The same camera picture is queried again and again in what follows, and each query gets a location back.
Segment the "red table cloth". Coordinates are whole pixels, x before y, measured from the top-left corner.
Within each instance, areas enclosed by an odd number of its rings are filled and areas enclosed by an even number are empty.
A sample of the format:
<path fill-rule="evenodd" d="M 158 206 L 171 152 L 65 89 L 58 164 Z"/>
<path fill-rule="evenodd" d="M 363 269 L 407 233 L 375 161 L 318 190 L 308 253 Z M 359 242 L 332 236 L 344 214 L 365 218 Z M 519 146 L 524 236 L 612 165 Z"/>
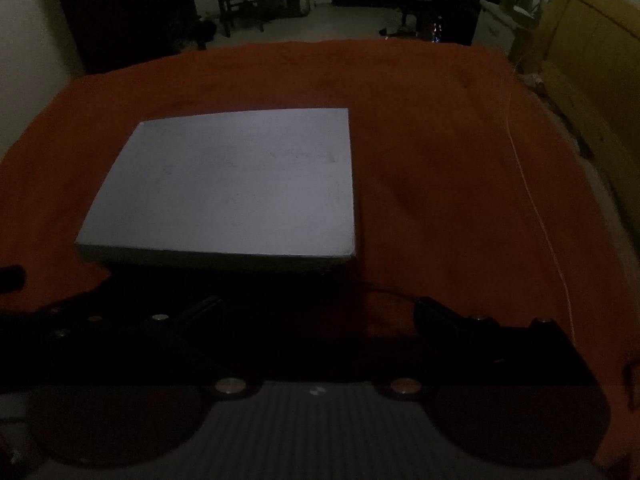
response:
<path fill-rule="evenodd" d="M 26 271 L 2 309 L 32 312 L 105 280 L 74 239 L 139 122 L 311 107 L 349 112 L 370 332 L 410 332 L 412 295 L 508 325 L 552 316 L 612 408 L 597 463 L 637 463 L 639 415 L 623 384 L 639 357 L 630 281 L 574 148 L 482 48 L 247 44 L 75 80 L 2 159 L 1 261 Z"/>

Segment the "white side table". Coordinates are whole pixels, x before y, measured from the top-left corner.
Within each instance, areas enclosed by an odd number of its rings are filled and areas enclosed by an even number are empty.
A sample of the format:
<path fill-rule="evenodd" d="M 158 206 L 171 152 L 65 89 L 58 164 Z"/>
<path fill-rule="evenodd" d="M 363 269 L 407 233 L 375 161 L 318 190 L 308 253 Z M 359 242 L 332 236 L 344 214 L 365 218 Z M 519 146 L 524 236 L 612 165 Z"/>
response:
<path fill-rule="evenodd" d="M 473 46 L 496 50 L 508 58 L 521 48 L 526 48 L 532 38 L 533 31 L 518 24 L 497 3 L 480 0 Z"/>

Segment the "white box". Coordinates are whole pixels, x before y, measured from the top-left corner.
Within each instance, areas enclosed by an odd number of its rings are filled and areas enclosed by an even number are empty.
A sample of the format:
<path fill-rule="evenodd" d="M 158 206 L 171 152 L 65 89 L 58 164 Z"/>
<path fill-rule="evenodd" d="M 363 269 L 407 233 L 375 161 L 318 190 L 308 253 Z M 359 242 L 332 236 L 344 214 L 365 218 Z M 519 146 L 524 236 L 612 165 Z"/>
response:
<path fill-rule="evenodd" d="M 350 259 L 349 112 L 287 108 L 142 122 L 108 170 L 75 243 Z"/>

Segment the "wooden cabinet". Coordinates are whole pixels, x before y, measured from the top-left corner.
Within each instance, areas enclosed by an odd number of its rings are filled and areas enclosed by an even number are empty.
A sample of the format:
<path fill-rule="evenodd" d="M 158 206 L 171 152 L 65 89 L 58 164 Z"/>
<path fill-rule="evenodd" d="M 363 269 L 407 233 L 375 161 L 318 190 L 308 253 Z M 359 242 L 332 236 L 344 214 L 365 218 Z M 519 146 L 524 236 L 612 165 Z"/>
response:
<path fill-rule="evenodd" d="M 639 155 L 639 6 L 628 0 L 549 0 L 524 58 L 526 72 L 560 73 L 624 148 Z"/>

